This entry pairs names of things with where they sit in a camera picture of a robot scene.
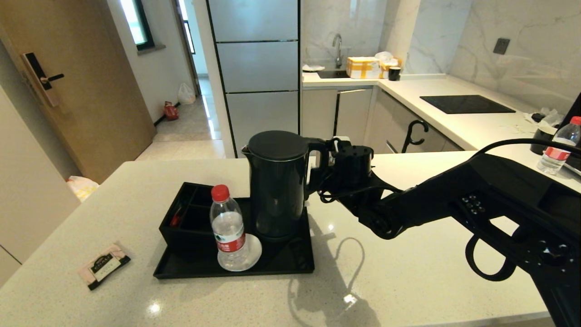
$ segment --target hallway floor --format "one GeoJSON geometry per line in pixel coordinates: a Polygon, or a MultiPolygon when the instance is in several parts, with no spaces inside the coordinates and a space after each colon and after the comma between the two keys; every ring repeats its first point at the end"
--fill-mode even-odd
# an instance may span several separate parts
{"type": "Polygon", "coordinates": [[[153,143],[136,159],[190,160],[226,158],[208,78],[200,78],[201,95],[190,105],[180,105],[177,120],[156,126],[153,143]]]}

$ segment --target white countertop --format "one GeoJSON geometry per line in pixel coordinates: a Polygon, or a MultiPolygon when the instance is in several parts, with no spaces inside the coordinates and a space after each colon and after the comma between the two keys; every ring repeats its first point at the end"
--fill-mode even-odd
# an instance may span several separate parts
{"type": "MultiPolygon", "coordinates": [[[[304,88],[347,86],[378,86],[464,150],[479,150],[491,143],[511,138],[532,138],[536,126],[527,122],[522,113],[540,111],[540,108],[533,108],[507,95],[445,74],[402,75],[402,80],[390,81],[321,79],[317,73],[303,73],[304,88]],[[516,112],[449,115],[420,98],[430,95],[467,94],[482,95],[516,112]]],[[[505,145],[489,153],[510,158],[533,169],[540,159],[540,155],[530,151],[529,144],[505,145]]],[[[546,176],[581,192],[581,177],[564,168],[556,176],[547,174],[546,176]]]]}
{"type": "MultiPolygon", "coordinates": [[[[406,189],[472,154],[378,155],[373,165],[380,178],[406,189]]],[[[387,241],[339,203],[323,204],[316,196],[307,203],[314,273],[154,278],[166,247],[157,228],[182,182],[225,183],[233,196],[246,197],[248,172],[245,159],[124,163],[0,289],[0,325],[482,326],[548,315],[524,271],[489,282],[470,270],[464,248],[471,233],[454,219],[387,241]],[[348,240],[335,258],[350,237],[364,253],[348,240]],[[77,269],[113,242],[131,262],[89,291],[77,269]]],[[[501,266],[494,250],[476,249],[483,271],[501,266]]]]}

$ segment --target robotic arm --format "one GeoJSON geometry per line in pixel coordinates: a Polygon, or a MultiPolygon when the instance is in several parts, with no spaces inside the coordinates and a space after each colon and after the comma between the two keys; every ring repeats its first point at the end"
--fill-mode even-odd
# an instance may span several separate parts
{"type": "MultiPolygon", "coordinates": [[[[531,143],[517,141],[504,144],[531,143]]],[[[386,240],[413,226],[452,216],[474,234],[465,249],[474,272],[500,281],[519,266],[531,275],[556,326],[580,326],[581,194],[512,160],[484,154],[488,149],[401,191],[373,173],[371,148],[352,146],[338,138],[325,144],[331,164],[311,173],[321,176],[322,182],[315,188],[323,202],[339,201],[386,240]],[[385,190],[393,193],[381,198],[385,190]],[[519,225],[512,236],[490,222],[499,216],[519,225]],[[506,257],[494,275],[483,273],[474,262],[478,240],[506,257]]]]}

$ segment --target black tray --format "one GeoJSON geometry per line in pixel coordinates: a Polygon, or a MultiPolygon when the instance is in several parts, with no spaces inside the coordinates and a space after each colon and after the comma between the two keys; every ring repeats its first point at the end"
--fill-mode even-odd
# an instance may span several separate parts
{"type": "MultiPolygon", "coordinates": [[[[250,198],[237,198],[236,201],[242,210],[245,231],[256,236],[250,221],[250,198]]],[[[312,273],[315,262],[307,208],[304,209],[300,221],[296,237],[288,241],[273,243],[259,237],[262,255],[256,265],[247,271],[230,272],[222,269],[216,258],[218,254],[216,242],[213,238],[201,237],[198,250],[175,251],[168,247],[153,275],[158,279],[171,279],[312,273]]]]}

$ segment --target kitchen sink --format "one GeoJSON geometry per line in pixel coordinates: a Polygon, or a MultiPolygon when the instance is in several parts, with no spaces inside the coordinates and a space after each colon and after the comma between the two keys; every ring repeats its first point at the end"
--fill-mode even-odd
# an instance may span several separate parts
{"type": "Polygon", "coordinates": [[[346,70],[322,70],[317,72],[322,79],[348,79],[346,70]]]}

